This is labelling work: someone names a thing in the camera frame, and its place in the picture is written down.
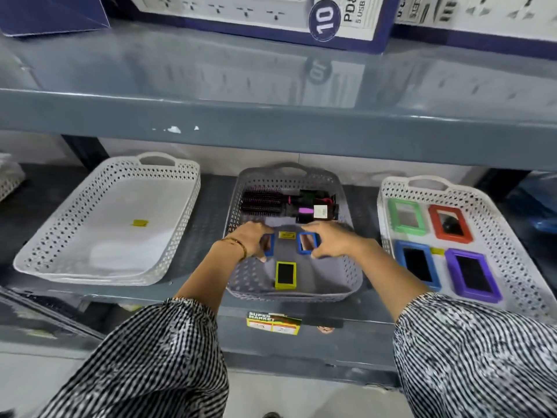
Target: perforated basket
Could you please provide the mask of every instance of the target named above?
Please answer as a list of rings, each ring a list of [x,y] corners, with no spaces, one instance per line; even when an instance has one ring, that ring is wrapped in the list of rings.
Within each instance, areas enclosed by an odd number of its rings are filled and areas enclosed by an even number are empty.
[[[289,173],[285,168],[296,168],[298,174]],[[339,222],[352,226],[352,219],[343,187],[338,177],[327,170],[306,168],[296,163],[279,164],[274,167],[250,168],[242,171],[236,180],[232,202],[228,211],[228,218],[224,235],[234,231],[243,221],[250,217],[240,211],[240,201],[243,192],[248,189],[279,189],[285,194],[297,194],[300,189],[326,190],[337,197],[339,205]],[[275,227],[278,222],[287,223],[289,218],[268,218],[267,224]],[[228,291],[241,299],[287,300],[296,302],[336,302],[351,295],[360,288],[363,277],[361,270],[348,257],[311,260],[308,257],[291,261],[315,261],[306,273],[314,275],[299,275],[300,279],[316,279],[317,286],[323,290],[336,287],[338,291],[328,293],[303,293],[300,291],[278,291],[274,288],[274,279],[266,267],[273,269],[273,260],[262,264],[254,258],[242,261],[233,271],[228,282]]]
[[[431,185],[428,188],[423,185],[416,186],[427,182],[434,182],[434,185],[440,189],[431,189],[429,188]],[[386,206],[389,198],[420,204],[428,234],[414,236],[395,232],[390,225],[390,214]],[[464,245],[436,238],[427,211],[430,204],[459,208],[473,234],[474,241]],[[498,304],[487,303],[487,305],[532,316],[549,323],[557,322],[557,301],[551,289],[503,215],[484,192],[468,186],[452,184],[437,176],[412,178],[392,176],[387,177],[381,184],[377,209],[383,248],[393,256],[394,239],[410,240],[441,249],[459,248],[483,253],[503,295],[503,300]],[[451,290],[444,256],[434,255],[434,261],[440,279],[445,282],[440,292],[460,298]]]
[[[25,179],[25,173],[10,154],[0,153],[0,201]]]
[[[67,283],[153,284],[170,266],[199,188],[194,161],[164,153],[110,158],[46,220],[13,266]]]

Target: gray plastic basket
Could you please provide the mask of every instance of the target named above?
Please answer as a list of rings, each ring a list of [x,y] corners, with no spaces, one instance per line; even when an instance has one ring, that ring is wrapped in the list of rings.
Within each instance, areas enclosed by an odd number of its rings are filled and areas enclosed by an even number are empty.
[[[296,194],[299,189],[326,190],[337,197],[339,222],[352,227],[346,196],[337,175],[327,170],[303,167],[296,163],[277,164],[274,167],[250,168],[242,171],[236,180],[232,202],[228,210],[224,236],[241,223],[253,219],[274,227],[276,231],[301,231],[292,217],[254,217],[240,212],[240,200],[248,188],[280,189],[285,194]],[[356,292],[362,283],[361,269],[348,257],[315,260],[309,255],[299,255],[296,243],[281,245],[278,255],[266,263],[247,258],[234,269],[227,289],[241,299],[282,300],[290,302],[337,302]],[[297,264],[297,288],[275,289],[276,261],[294,261]]]

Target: hand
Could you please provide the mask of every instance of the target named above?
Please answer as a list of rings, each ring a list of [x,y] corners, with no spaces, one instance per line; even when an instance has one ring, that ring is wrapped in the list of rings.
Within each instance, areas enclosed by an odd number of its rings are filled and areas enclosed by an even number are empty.
[[[302,226],[308,232],[315,232],[321,237],[321,245],[311,252],[313,258],[322,256],[351,256],[358,247],[370,243],[371,239],[356,233],[333,221],[314,221]]]
[[[274,232],[275,230],[272,227],[266,226],[263,223],[248,221],[239,226],[227,237],[233,237],[243,243],[247,250],[247,256],[255,256],[260,261],[265,262],[267,258],[260,244],[261,238],[263,235]]]

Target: red frame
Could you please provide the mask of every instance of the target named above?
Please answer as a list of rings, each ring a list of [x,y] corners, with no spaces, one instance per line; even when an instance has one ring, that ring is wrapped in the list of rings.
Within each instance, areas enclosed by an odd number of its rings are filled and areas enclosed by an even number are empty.
[[[441,218],[439,217],[439,212],[443,212],[443,211],[456,214],[458,223],[460,224],[464,236],[450,235],[448,233],[445,233],[445,231],[443,231],[443,224],[441,223]],[[472,233],[470,232],[470,229],[468,227],[468,224],[466,224],[466,220],[464,219],[462,212],[458,208],[442,207],[441,205],[431,205],[428,208],[428,212],[429,212],[429,217],[431,218],[431,223],[433,224],[433,229],[435,230],[435,236],[438,239],[443,239],[452,242],[459,242],[461,244],[469,244],[474,240],[474,238],[472,237]]]

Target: power strip box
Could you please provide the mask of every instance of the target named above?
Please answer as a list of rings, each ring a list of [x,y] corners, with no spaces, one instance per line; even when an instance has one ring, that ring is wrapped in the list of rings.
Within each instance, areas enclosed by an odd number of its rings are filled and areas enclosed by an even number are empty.
[[[400,0],[115,0],[134,20],[382,53]]]
[[[400,0],[393,36],[557,60],[557,0]]]

